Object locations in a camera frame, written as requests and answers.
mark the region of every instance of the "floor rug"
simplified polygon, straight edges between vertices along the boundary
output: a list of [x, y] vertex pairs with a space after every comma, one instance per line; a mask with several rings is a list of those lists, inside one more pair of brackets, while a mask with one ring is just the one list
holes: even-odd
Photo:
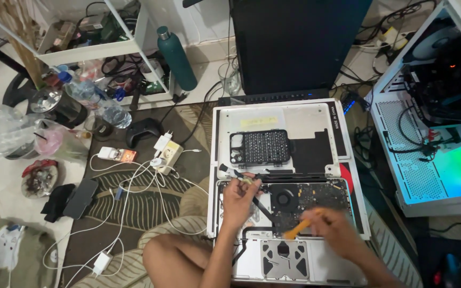
[[[185, 145], [187, 150], [201, 149], [202, 152], [183, 153], [174, 166], [182, 177], [205, 189], [208, 188], [212, 108], [215, 105], [215, 102], [210, 103], [199, 128]], [[202, 104], [194, 104], [174, 108], [163, 121], [165, 131], [174, 131], [173, 139], [177, 142], [182, 141], [195, 126], [201, 107]], [[132, 112], [133, 121], [146, 117], [162, 119], [168, 110], [169, 107], [135, 111]], [[135, 149], [138, 151], [137, 162], [141, 163], [152, 159], [155, 153], [153, 149], [155, 143], [156, 139], [152, 138], [138, 143]], [[96, 154], [103, 146], [125, 148], [125, 131], [114, 132], [109, 139], [92, 141], [90, 156]], [[110, 167], [114, 162], [95, 157], [92, 164], [94, 169], [101, 170]], [[95, 278], [91, 275], [91, 271], [86, 268], [81, 270], [79, 267], [63, 269], [61, 287], [65, 287], [72, 278], [69, 287], [153, 287], [141, 264], [142, 248], [148, 240], [156, 235], [178, 234], [178, 232], [171, 227], [165, 217], [155, 183], [144, 192], [129, 195], [123, 216], [125, 193], [120, 200], [113, 204], [110, 189], [116, 191], [118, 184], [124, 179], [132, 177], [136, 168], [137, 165], [128, 164], [101, 172], [92, 171], [89, 167], [86, 168], [85, 178], [96, 180], [99, 187], [93, 205], [88, 208], [84, 218], [74, 221], [72, 232], [98, 226], [106, 218], [108, 219], [97, 229], [70, 237], [63, 265], [81, 265], [88, 262], [88, 266], [93, 266], [94, 260], [90, 260], [91, 257], [110, 245], [117, 235], [122, 240], [124, 253], [122, 253], [122, 245], [117, 242], [112, 250], [112, 255], [115, 255], [114, 260], [104, 272], [106, 275], [114, 274], [111, 276]], [[151, 179], [152, 177], [148, 173], [140, 175], [133, 180], [132, 190], [143, 190]], [[384, 196], [382, 190], [371, 185], [371, 181], [375, 181], [375, 179], [369, 173], [364, 177], [361, 175], [361, 180], [363, 179], [368, 181], [370, 186], [363, 187], [369, 224], [373, 234], [371, 241], [368, 242], [369, 247], [386, 262], [394, 275], [408, 287], [422, 287], [415, 264], [417, 263], [417, 254], [415, 245], [413, 245], [414, 241], [411, 233], [404, 225], [402, 215], [392, 208], [392, 203]], [[198, 232], [203, 229], [207, 213], [207, 195], [199, 188], [171, 175], [165, 177], [165, 186], [161, 192], [165, 211], [172, 224], [187, 232]], [[198, 236], [186, 237], [201, 241]]]

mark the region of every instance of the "power socket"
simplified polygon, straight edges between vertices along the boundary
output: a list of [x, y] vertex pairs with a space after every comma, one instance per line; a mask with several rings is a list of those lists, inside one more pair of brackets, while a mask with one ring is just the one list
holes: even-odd
[[[181, 153], [184, 151], [184, 148], [181, 147], [181, 145], [177, 144], [174, 141], [169, 141], [166, 146], [163, 148], [161, 154], [159, 155], [159, 158], [162, 159], [162, 165], [170, 166], [173, 167], [177, 159], [179, 159], [179, 156], [181, 156]], [[170, 173], [170, 170], [172, 170], [169, 167], [162, 167], [159, 165], [158, 167], [153, 167], [160, 173], [163, 173], [164, 175], [168, 175]]]

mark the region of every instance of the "cat print fabric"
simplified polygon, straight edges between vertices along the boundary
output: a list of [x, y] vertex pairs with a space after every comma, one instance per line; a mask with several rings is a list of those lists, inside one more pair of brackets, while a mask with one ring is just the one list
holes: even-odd
[[23, 234], [19, 225], [3, 226], [0, 229], [0, 269], [12, 271], [17, 265]]

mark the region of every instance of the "plastic water bottle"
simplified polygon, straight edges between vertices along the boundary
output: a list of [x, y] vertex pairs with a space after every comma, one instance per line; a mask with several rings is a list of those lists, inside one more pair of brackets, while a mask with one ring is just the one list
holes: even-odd
[[63, 87], [69, 96], [111, 125], [122, 129], [131, 124], [131, 114], [90, 80], [81, 81], [76, 75], [72, 76], [65, 71], [60, 72], [58, 78], [65, 83]]

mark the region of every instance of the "yellow sticky note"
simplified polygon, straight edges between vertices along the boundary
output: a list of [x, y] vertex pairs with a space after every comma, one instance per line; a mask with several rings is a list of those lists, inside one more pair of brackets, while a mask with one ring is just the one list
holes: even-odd
[[243, 128], [243, 127], [248, 127], [248, 126], [271, 124], [271, 123], [278, 123], [278, 122], [279, 120], [277, 116], [242, 119], [241, 127]]

